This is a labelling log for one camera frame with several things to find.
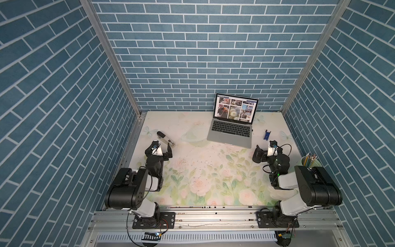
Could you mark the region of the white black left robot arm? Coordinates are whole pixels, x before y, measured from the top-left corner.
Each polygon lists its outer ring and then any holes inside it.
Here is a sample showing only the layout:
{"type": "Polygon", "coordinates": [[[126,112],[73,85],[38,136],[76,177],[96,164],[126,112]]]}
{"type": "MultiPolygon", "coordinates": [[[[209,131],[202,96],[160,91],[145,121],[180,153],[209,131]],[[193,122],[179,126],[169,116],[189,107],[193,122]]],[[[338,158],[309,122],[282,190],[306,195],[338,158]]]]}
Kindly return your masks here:
{"type": "Polygon", "coordinates": [[[173,229],[175,213],[161,212],[159,204],[148,199],[148,193],[162,188],[164,162],[172,158],[171,145],[163,152],[160,142],[153,141],[145,155],[145,166],[118,171],[105,195],[105,207],[134,214],[133,229],[173,229]]]}

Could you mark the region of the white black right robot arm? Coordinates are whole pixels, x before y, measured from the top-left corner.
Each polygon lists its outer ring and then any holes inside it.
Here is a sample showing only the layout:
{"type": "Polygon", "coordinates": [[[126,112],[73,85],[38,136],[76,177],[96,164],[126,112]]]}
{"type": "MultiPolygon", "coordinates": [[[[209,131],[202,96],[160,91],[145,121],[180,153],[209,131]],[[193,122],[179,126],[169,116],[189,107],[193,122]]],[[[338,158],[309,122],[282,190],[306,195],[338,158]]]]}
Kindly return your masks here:
{"type": "Polygon", "coordinates": [[[268,150],[256,147],[253,162],[267,162],[263,167],[270,180],[270,185],[276,190],[293,191],[292,197],[277,201],[273,208],[262,208],[256,213],[259,228],[298,228],[298,216],[307,211],[327,206],[338,206],[343,202],[343,196],[323,167],[308,167],[299,165],[289,172],[290,157],[283,153],[283,148],[271,141],[268,150]]]}

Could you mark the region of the black wireless mouse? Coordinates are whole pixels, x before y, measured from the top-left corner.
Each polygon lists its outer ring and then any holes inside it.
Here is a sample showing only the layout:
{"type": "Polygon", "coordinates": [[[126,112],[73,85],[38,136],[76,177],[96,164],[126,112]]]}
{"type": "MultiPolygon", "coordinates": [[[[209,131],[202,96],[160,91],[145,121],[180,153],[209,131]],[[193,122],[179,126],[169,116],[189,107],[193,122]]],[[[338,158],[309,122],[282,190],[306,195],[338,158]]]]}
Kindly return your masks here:
{"type": "Polygon", "coordinates": [[[175,146],[175,142],[172,139],[170,139],[169,136],[167,136],[163,132],[157,131],[156,134],[157,134],[158,140],[161,141],[162,143],[164,143],[172,148],[175,146]]]}

